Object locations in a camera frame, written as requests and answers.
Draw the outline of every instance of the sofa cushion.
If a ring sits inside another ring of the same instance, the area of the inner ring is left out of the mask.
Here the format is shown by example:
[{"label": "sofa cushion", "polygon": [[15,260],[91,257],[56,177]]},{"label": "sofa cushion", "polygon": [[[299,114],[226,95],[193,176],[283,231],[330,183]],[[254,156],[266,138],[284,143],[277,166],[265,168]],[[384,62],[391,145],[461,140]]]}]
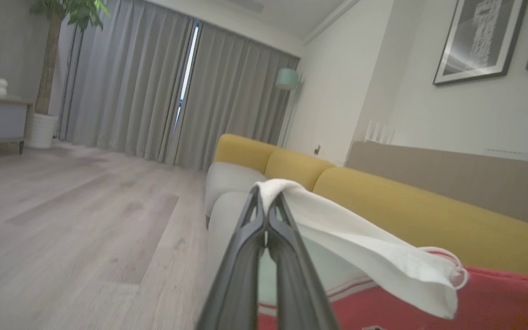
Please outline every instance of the sofa cushion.
[{"label": "sofa cushion", "polygon": [[207,283],[208,288],[217,275],[221,261],[231,240],[243,206],[248,200],[247,192],[226,192],[217,199],[209,220]]},{"label": "sofa cushion", "polygon": [[448,249],[465,265],[528,274],[528,223],[343,167],[323,172],[313,192],[414,246]]},{"label": "sofa cushion", "polygon": [[266,181],[262,173],[249,167],[215,162],[207,172],[205,186],[205,214],[211,217],[213,205],[226,192],[248,193],[258,181]]},{"label": "sofa cushion", "polygon": [[270,154],[278,149],[272,144],[233,134],[223,134],[215,149],[213,161],[250,167],[264,174]]},{"label": "sofa cushion", "polygon": [[305,189],[312,191],[317,178],[331,167],[328,161],[307,156],[292,150],[278,148],[272,152],[266,166],[267,178],[285,178],[300,183]]}]

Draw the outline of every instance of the potted plant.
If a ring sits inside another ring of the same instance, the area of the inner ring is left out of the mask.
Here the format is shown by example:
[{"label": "potted plant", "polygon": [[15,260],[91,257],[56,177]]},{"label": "potted plant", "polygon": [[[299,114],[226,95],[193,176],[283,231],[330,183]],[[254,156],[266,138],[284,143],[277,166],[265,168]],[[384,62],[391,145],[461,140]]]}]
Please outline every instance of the potted plant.
[{"label": "potted plant", "polygon": [[58,118],[48,115],[48,106],[50,105],[52,79],[54,78],[62,22],[65,17],[69,16],[68,24],[76,24],[81,31],[86,30],[90,24],[103,29],[103,23],[99,17],[101,11],[109,15],[104,0],[35,0],[30,8],[30,13],[46,15],[49,29],[40,87],[34,106],[32,137],[27,143],[28,146],[44,149],[52,146],[52,136]]}]

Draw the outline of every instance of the gray sofa cushion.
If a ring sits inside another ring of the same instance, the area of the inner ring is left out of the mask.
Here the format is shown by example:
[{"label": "gray sofa cushion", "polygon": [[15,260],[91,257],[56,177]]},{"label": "gray sofa cushion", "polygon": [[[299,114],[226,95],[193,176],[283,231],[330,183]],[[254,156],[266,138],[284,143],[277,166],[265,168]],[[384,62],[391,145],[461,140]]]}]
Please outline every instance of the gray sofa cushion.
[{"label": "gray sofa cushion", "polygon": [[211,210],[220,196],[226,192],[248,193],[258,181],[266,177],[249,167],[217,161],[209,167],[205,187],[205,215],[211,217]]},{"label": "gray sofa cushion", "polygon": [[207,283],[208,288],[215,279],[221,261],[237,225],[243,206],[248,200],[247,192],[226,192],[214,204],[208,232]]}]

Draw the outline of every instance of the green leaf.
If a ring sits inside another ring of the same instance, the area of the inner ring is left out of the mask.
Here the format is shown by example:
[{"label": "green leaf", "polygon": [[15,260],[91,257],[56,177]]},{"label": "green leaf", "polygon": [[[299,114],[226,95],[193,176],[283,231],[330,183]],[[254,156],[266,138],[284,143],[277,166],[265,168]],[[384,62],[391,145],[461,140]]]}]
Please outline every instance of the green leaf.
[{"label": "green leaf", "polygon": [[103,2],[101,0],[96,0],[96,1],[99,3],[99,6],[101,7],[101,10],[103,10],[105,15],[107,15],[107,17],[111,17],[111,13],[109,12],[109,9],[107,9],[105,4],[103,4]]},{"label": "green leaf", "polygon": [[88,8],[88,11],[90,11],[91,13],[97,12],[97,7],[95,7],[95,3],[94,2],[88,2],[87,3],[87,8]]},{"label": "green leaf", "polygon": [[77,22],[77,17],[71,15],[71,18],[69,19],[69,22],[67,23],[67,25],[71,25],[76,22]]},{"label": "green leaf", "polygon": [[90,11],[88,8],[81,7],[79,10],[77,10],[76,16],[80,19],[88,18],[90,15]]},{"label": "green leaf", "polygon": [[99,14],[96,12],[91,15],[91,25],[94,27],[101,27],[101,30],[103,30],[103,22],[101,21]]},{"label": "green leaf", "polygon": [[77,25],[78,25],[83,31],[85,31],[85,30],[88,28],[88,19],[86,19],[86,20],[82,20],[82,21],[78,21]]},{"label": "green leaf", "polygon": [[41,15],[46,12],[46,5],[44,0],[37,0],[32,6],[30,6],[30,13]]}]

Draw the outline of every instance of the lamp shade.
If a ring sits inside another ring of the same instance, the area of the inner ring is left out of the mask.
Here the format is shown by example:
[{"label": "lamp shade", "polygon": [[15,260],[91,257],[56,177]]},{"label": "lamp shade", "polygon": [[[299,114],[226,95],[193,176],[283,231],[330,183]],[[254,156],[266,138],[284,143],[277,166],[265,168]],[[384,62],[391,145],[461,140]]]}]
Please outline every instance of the lamp shade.
[{"label": "lamp shade", "polygon": [[299,73],[293,69],[280,69],[276,77],[276,87],[281,89],[295,89],[299,86]]}]

